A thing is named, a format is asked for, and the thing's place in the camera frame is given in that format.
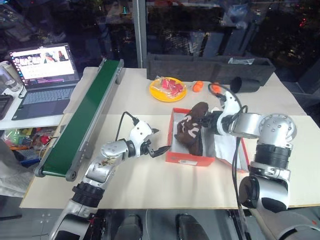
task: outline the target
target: yellow plate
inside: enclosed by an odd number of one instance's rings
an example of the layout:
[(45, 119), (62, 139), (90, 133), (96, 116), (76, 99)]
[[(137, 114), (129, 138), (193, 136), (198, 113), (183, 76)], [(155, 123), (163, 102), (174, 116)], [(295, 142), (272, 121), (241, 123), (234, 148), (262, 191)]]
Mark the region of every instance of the yellow plate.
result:
[[(177, 84), (181, 84), (182, 86), (185, 86), (185, 84), (174, 78), (174, 77), (165, 77), (166, 79), (171, 79), (171, 80), (175, 80), (175, 82)], [(156, 81), (153, 81), (150, 86), (149, 86), (149, 92), (150, 94), (155, 98), (155, 99), (158, 99), (159, 101), (162, 101), (162, 102), (167, 102), (167, 103), (172, 103), (172, 102), (176, 102), (176, 101), (179, 101), (181, 99), (183, 99), (185, 97), (185, 95), (187, 94), (187, 87), (184, 88), (184, 90), (182, 92), (180, 92), (180, 94), (178, 96), (175, 96), (175, 97), (168, 97), (166, 93), (164, 92), (161, 92), (157, 89), (155, 89), (153, 87), (153, 85), (156, 83)]]

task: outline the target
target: laptop keyboard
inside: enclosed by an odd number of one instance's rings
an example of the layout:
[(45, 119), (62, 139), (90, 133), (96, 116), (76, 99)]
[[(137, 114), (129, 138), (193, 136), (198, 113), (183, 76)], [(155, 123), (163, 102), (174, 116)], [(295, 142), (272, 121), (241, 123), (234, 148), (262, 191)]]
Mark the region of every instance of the laptop keyboard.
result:
[(30, 92), (24, 98), (22, 105), (68, 100), (73, 90), (73, 88), (60, 88), (49, 91)]

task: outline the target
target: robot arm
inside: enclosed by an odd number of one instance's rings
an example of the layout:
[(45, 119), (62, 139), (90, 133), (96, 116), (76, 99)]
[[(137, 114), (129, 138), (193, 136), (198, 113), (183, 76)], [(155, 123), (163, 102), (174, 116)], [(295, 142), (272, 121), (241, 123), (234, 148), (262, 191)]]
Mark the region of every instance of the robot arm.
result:
[(241, 112), (242, 106), (231, 92), (215, 94), (224, 102), (223, 112), (209, 113), (206, 127), (220, 135), (258, 139), (249, 176), (239, 185), (239, 202), (256, 217), (268, 240), (316, 240), (320, 229), (289, 207), (290, 143), (297, 134), (294, 121), (283, 114), (259, 115)]
[(102, 199), (118, 165), (131, 157), (150, 154), (157, 157), (165, 153), (170, 146), (151, 148), (150, 136), (159, 130), (151, 128), (146, 122), (134, 118), (134, 128), (129, 140), (106, 143), (100, 154), (90, 163), (81, 182), (74, 186), (74, 195), (59, 216), (50, 233), (50, 239), (79, 239), (85, 238), (91, 220), (98, 211)]

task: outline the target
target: red shoebox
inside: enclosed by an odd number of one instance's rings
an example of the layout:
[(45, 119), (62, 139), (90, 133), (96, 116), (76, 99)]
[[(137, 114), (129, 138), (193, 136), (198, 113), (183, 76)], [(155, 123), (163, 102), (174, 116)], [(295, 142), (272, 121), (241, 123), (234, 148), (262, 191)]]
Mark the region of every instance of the red shoebox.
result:
[[(195, 155), (189, 154), (188, 149), (185, 148), (181, 143), (179, 143), (174, 137), (174, 134), (177, 133), (178, 122), (180, 122), (185, 117), (185, 115), (189, 113), (189, 111), (190, 109), (177, 108), (177, 107), (173, 108), (172, 110), (169, 130), (168, 130), (168, 138), (167, 138), (167, 145), (170, 145), (171, 148), (166, 152), (165, 161), (169, 163), (207, 167), (216, 159), (214, 156), (215, 155), (214, 152), (211, 152), (205, 156), (195, 156)], [(212, 137), (211, 137), (212, 139), (207, 140), (207, 143), (215, 144), (213, 137), (214, 135), (212, 134)], [(209, 151), (205, 151), (206, 141), (204, 140), (203, 135), (202, 135), (202, 143), (203, 143), (203, 152), (206, 154)], [(247, 172), (249, 160), (248, 160), (245, 144), (242, 140), (241, 140), (241, 145), (242, 147), (239, 147), (239, 152), (241, 153), (239, 156), (240, 156), (240, 163), (241, 163), (242, 169), (238, 168), (238, 171)], [(231, 164), (228, 161), (221, 158), (217, 158), (217, 159), (231, 166)]]

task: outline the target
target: white table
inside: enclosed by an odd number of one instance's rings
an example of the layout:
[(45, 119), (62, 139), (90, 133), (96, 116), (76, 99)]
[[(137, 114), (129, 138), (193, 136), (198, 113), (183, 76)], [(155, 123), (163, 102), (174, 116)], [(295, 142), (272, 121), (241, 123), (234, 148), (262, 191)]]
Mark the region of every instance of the white table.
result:
[[(152, 138), (156, 148), (167, 143), (173, 107), (191, 108), (200, 101), (207, 101), (211, 108), (220, 105), (206, 89), (202, 93), (189, 91), (184, 99), (175, 103), (159, 102), (150, 96), (149, 84), (145, 69), (125, 69), (92, 157), (99, 153), (102, 144), (114, 140), (123, 111), (129, 111), (148, 122), (151, 127), (160, 130)], [(275, 74), (258, 92), (242, 93), (238, 96), (242, 104), (249, 105), (250, 112), (293, 115), (298, 127), (298, 136), (293, 141), (294, 149), (289, 159), (289, 168), (292, 170), (290, 205), (301, 207), (320, 204), (320, 193), (315, 194), (314, 191), (320, 185), (320, 162), (317, 158), (320, 155), (320, 148), (317, 147), (320, 129), (317, 125), (306, 116)], [(269, 99), (268, 102), (263, 102), (265, 97)], [(71, 115), (72, 113), (65, 114), (65, 121), (68, 121)], [(131, 128), (131, 120), (125, 117), (119, 137), (127, 138)], [(246, 140), (245, 143), (249, 160), (252, 161), (256, 141)], [(73, 196), (72, 187), (81, 180), (86, 167), (86, 164), (81, 166), (75, 182), (67, 182), (64, 178), (54, 176), (34, 178), (20, 207), (64, 208), (67, 200)], [(238, 181), (246, 175), (239, 174)], [(168, 163), (162, 155), (157, 158), (130, 158), (120, 165), (99, 207), (228, 209), (236, 208), (237, 204), (230, 166), (218, 160), (208, 167)]]
[(13, 102), (5, 117), (0, 120), (0, 130), (58, 126), (63, 117), (63, 115), (55, 115), (23, 120), (12, 120), (20, 103), (22, 102), (22, 99), (18, 98), (20, 91), (13, 92), (9, 88), (7, 88), (3, 93), (13, 96)]

